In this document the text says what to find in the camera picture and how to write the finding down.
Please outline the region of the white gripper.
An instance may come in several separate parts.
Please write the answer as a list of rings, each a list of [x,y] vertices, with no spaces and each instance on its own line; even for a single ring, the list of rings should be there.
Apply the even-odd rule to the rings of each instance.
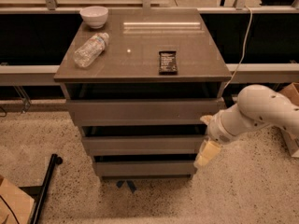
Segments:
[[[205,140],[200,146],[199,152],[193,163],[195,168],[206,166],[214,157],[216,157],[221,151],[220,144],[228,145],[236,140],[235,136],[225,130],[221,122],[221,112],[214,116],[204,115],[200,120],[207,124],[206,134],[211,140]]]

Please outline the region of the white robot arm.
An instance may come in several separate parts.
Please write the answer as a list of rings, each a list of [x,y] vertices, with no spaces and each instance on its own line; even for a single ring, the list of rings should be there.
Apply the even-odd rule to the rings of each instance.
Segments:
[[[276,126],[299,136],[299,106],[281,93],[263,85],[249,85],[237,95],[237,102],[215,115],[200,118],[206,125],[206,138],[193,163],[195,168],[207,165],[242,133]]]

